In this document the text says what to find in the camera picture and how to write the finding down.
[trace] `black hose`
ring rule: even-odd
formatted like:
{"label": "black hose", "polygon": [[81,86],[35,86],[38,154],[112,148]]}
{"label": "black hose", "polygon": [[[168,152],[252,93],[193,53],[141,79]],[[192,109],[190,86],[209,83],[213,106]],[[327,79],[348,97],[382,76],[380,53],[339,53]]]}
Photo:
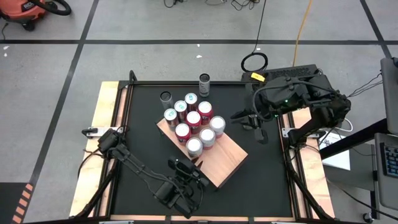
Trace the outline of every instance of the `black hose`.
{"label": "black hose", "polygon": [[49,5],[41,3],[40,0],[28,0],[28,1],[33,3],[35,6],[39,6],[42,9],[45,9],[46,11],[54,13],[59,16],[68,16],[72,12],[72,10],[70,9],[70,6],[64,0],[54,0],[54,1],[61,4],[65,8],[65,10],[54,9]]}

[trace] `white can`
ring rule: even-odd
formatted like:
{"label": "white can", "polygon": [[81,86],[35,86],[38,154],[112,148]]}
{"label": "white can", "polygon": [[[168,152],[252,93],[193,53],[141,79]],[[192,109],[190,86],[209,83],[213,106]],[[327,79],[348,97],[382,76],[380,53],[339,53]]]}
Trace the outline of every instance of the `white can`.
{"label": "white can", "polygon": [[203,143],[203,149],[209,150],[216,142],[216,133],[210,128],[205,128],[200,131],[199,138]]}
{"label": "white can", "polygon": [[203,152],[203,144],[198,138],[191,138],[187,141],[187,151],[190,157],[198,157]]}
{"label": "white can", "polygon": [[216,138],[220,138],[225,130],[225,120],[220,116],[215,116],[210,121],[210,128],[216,133]]}

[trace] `soda can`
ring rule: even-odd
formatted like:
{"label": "soda can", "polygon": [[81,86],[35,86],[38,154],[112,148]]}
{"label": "soda can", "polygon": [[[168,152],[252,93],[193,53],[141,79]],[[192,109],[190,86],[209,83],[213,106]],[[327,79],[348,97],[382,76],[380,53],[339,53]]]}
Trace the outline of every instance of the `soda can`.
{"label": "soda can", "polygon": [[178,120],[182,123],[185,122],[188,114],[187,103],[183,100],[178,100],[174,104],[174,109],[177,112]]}
{"label": "soda can", "polygon": [[196,111],[189,112],[187,115],[187,124],[191,128],[192,134],[198,134],[201,125],[200,114]]}
{"label": "soda can", "polygon": [[216,133],[216,138],[220,138],[225,129],[225,120],[220,116],[215,116],[210,121],[210,128]]}
{"label": "soda can", "polygon": [[191,138],[187,141],[187,151],[190,157],[198,157],[203,152],[203,144],[198,138]]}
{"label": "soda can", "polygon": [[199,76],[199,95],[207,97],[210,94],[210,76],[208,74],[201,74]]}
{"label": "soda can", "polygon": [[179,124],[175,128],[175,135],[181,145],[185,145],[191,138],[191,129],[187,124]]}
{"label": "soda can", "polygon": [[213,118],[213,109],[211,108],[211,104],[209,102],[201,102],[198,106],[198,112],[201,116],[201,125],[210,123],[210,120]]}
{"label": "soda can", "polygon": [[210,128],[205,128],[200,131],[199,138],[203,143],[203,149],[209,150],[216,142],[216,133]]}
{"label": "soda can", "polygon": [[176,110],[172,108],[167,109],[166,111],[164,111],[164,118],[166,119],[170,130],[174,131],[175,127],[178,125]]}
{"label": "soda can", "polygon": [[172,94],[167,91],[164,91],[163,93],[160,94],[160,102],[162,102],[163,108],[165,110],[173,108],[174,106]]}
{"label": "soda can", "polygon": [[188,93],[185,95],[185,102],[188,105],[188,112],[196,111],[198,105],[198,97],[194,93]]}

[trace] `cable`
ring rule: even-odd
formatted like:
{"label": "cable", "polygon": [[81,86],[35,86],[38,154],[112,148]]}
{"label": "cable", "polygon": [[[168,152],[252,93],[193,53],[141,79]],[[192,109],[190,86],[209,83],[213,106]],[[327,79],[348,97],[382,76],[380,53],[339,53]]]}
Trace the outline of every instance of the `cable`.
{"label": "cable", "polygon": [[219,6],[220,4],[226,3],[226,0],[221,0],[220,3],[216,3],[216,4],[210,4],[210,3],[208,3],[208,1],[209,1],[209,0],[206,0],[206,1],[205,1],[206,5],[208,5],[208,6]]}
{"label": "cable", "polygon": [[364,203],[364,202],[362,202],[362,201],[356,199],[354,196],[352,196],[352,195],[349,194],[346,190],[344,190],[344,189],[342,189],[341,187],[339,187],[339,186],[337,186],[336,184],[334,184],[334,183],[333,183],[332,181],[330,181],[328,178],[326,178],[326,181],[327,181],[329,184],[331,184],[331,185],[333,185],[334,187],[336,187],[337,189],[340,189],[342,192],[344,192],[346,195],[348,195],[350,198],[352,198],[354,201],[360,203],[361,205],[364,205],[365,207],[368,207],[368,208],[370,208],[371,210],[375,210],[375,211],[377,211],[378,213],[380,213],[380,214],[382,214],[382,215],[385,215],[385,216],[387,216],[387,217],[389,217],[389,218],[391,218],[391,219],[393,219],[393,220],[397,220],[397,221],[398,221],[398,218],[397,218],[397,217],[392,216],[392,215],[390,215],[390,214],[388,214],[388,213],[382,212],[382,211],[380,211],[380,210],[378,210],[378,209],[376,209],[376,208],[374,208],[374,207],[372,207],[372,206],[370,206],[370,205],[368,205],[368,204],[366,204],[366,203]]}
{"label": "cable", "polygon": [[1,29],[1,35],[2,35],[3,40],[6,40],[6,35],[4,34],[4,30],[6,29],[7,26],[8,26],[8,22],[6,22]]}
{"label": "cable", "polygon": [[347,118],[344,118],[344,120],[346,120],[348,122],[348,124],[350,126],[349,130],[343,129],[343,128],[339,128],[339,127],[335,127],[335,129],[340,130],[340,131],[352,132],[354,130],[353,124]]}
{"label": "cable", "polygon": [[[341,137],[341,134],[340,134],[337,130],[335,130],[335,131],[336,131],[336,133],[338,134],[338,136],[340,137],[340,140],[343,139],[343,138]],[[361,155],[361,156],[375,156],[374,154],[362,154],[362,153],[358,152],[358,150],[356,150],[356,149],[353,148],[353,147],[351,147],[350,149],[354,150],[356,153],[358,153],[358,154]]]}
{"label": "cable", "polygon": [[379,73],[376,77],[372,78],[370,81],[367,82],[367,84],[357,88],[356,90],[354,90],[354,92],[352,92],[352,94],[348,95],[349,97],[353,94],[355,94],[357,91],[359,91],[360,89],[362,89],[363,87],[365,87],[366,85],[370,84],[373,80],[377,79],[379,76],[381,75],[381,73]]}
{"label": "cable", "polygon": [[85,151],[85,152],[89,152],[90,154],[89,154],[85,159],[83,159],[83,161],[81,162],[81,164],[80,164],[80,166],[79,166],[79,169],[77,170],[77,179],[79,179],[81,168],[83,168],[83,165],[85,164],[85,162],[86,162],[91,156],[100,156],[100,157],[102,157],[101,154],[97,154],[97,153],[96,153],[96,152],[98,152],[99,150],[100,150],[99,148],[98,148],[98,149],[95,149],[93,152],[87,151],[86,149],[83,150],[83,151]]}
{"label": "cable", "polygon": [[[261,53],[261,52],[255,52],[256,51],[256,49],[257,49],[257,44],[258,44],[258,42],[259,42],[259,36],[260,36],[260,31],[261,31],[261,24],[262,24],[262,18],[264,17],[264,11],[265,11],[265,9],[266,9],[266,3],[267,3],[267,0],[264,0],[264,5],[262,6],[262,12],[261,12],[261,19],[260,19],[260,26],[259,26],[259,31],[258,31],[258,33],[257,33],[257,38],[256,38],[256,44],[255,44],[255,46],[254,46],[254,50],[250,53],[250,54],[248,54],[246,57],[244,57],[243,59],[242,59],[242,62],[241,62],[241,68],[242,68],[242,70],[244,70],[245,72],[255,72],[255,71],[258,71],[258,70],[265,70],[266,68],[267,68],[267,66],[268,66],[268,57],[267,57],[267,55],[266,54],[264,54],[264,53]],[[264,64],[263,64],[263,66],[261,67],[261,68],[259,68],[259,69],[257,69],[257,70],[248,70],[248,69],[246,69],[245,67],[244,67],[244,63],[245,63],[245,61],[248,59],[248,58],[250,58],[250,57],[252,57],[252,56],[254,56],[254,55],[259,55],[259,56],[261,56],[261,57],[263,57],[263,59],[264,59]]]}
{"label": "cable", "polygon": [[297,35],[297,39],[296,39],[296,44],[295,44],[295,47],[294,47],[293,67],[294,67],[294,65],[295,65],[295,63],[296,63],[297,47],[298,47],[298,45],[299,45],[299,39],[300,39],[300,36],[301,36],[301,31],[303,31],[303,27],[304,27],[304,24],[305,24],[305,20],[307,19],[307,15],[308,15],[308,12],[309,12],[310,9],[311,9],[311,5],[312,5],[312,0],[310,0],[310,2],[308,3],[307,10],[305,11],[303,21],[301,22],[300,29],[298,30],[298,35]]}

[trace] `wooden board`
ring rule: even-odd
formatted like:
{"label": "wooden board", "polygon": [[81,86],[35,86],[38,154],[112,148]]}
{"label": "wooden board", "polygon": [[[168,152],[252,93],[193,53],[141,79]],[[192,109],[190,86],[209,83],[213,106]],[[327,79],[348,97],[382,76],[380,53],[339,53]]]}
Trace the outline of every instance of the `wooden board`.
{"label": "wooden board", "polygon": [[[309,109],[306,108],[294,111],[293,119],[295,127],[300,128],[311,119]],[[308,138],[307,144],[318,149],[318,143],[315,139]],[[329,188],[326,182],[325,171],[323,170],[320,154],[309,147],[301,149],[300,154],[303,161],[305,181],[307,182],[308,190],[324,211],[331,217],[334,217],[335,213],[331,204]],[[312,214],[314,218],[317,217],[315,212],[312,211]]]}
{"label": "wooden board", "polygon": [[[188,157],[185,146],[178,143],[175,133],[169,129],[166,120],[162,119],[157,125]],[[213,148],[203,150],[203,154],[199,157],[195,165],[199,165],[203,161],[200,170],[216,187],[221,187],[247,156],[248,154],[224,133],[222,137],[216,140]]]}
{"label": "wooden board", "polygon": [[[102,83],[91,126],[111,126],[114,103],[118,92],[118,85],[119,82]],[[86,150],[94,151],[97,149],[97,145],[98,138],[89,139],[87,140]],[[75,196],[73,197],[72,207],[70,209],[70,216],[81,212],[85,205],[90,201],[94,193],[97,191],[103,162],[103,159],[99,156],[92,156],[81,168],[75,190]]]}

